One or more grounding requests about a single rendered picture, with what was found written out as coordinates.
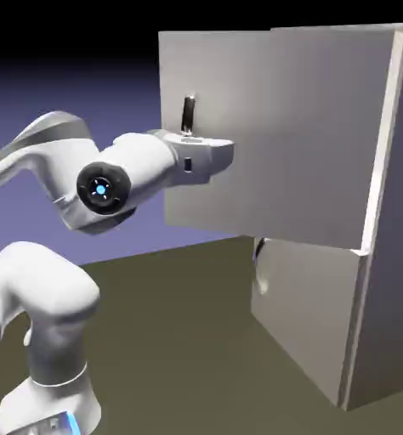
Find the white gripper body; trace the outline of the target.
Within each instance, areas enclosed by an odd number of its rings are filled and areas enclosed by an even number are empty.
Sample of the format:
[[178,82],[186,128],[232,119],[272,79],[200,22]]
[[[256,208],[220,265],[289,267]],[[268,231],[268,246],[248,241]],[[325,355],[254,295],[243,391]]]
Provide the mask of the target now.
[[226,170],[234,159],[235,143],[228,139],[209,139],[211,152],[211,174]]

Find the grey cabinet door with step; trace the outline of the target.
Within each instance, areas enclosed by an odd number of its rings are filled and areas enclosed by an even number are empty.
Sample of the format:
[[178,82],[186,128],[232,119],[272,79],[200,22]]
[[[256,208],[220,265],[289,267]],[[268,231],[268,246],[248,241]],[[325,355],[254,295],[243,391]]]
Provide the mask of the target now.
[[232,165],[165,194],[171,225],[360,250],[371,238],[403,66],[394,26],[163,32],[162,125],[235,142]]

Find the plain grey cabinet door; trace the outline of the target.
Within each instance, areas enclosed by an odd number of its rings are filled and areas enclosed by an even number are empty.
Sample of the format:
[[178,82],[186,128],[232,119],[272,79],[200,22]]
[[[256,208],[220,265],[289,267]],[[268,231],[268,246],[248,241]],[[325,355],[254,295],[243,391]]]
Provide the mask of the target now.
[[336,406],[345,397],[368,257],[367,251],[268,239],[258,259],[269,284],[264,295],[253,269],[253,316]]

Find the grey cabinet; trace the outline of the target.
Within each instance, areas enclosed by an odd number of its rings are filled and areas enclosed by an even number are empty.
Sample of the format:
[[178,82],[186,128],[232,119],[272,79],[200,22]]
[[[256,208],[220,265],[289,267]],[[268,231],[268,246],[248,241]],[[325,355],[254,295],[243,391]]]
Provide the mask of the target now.
[[394,35],[366,223],[369,254],[357,300],[342,410],[403,391],[403,23]]

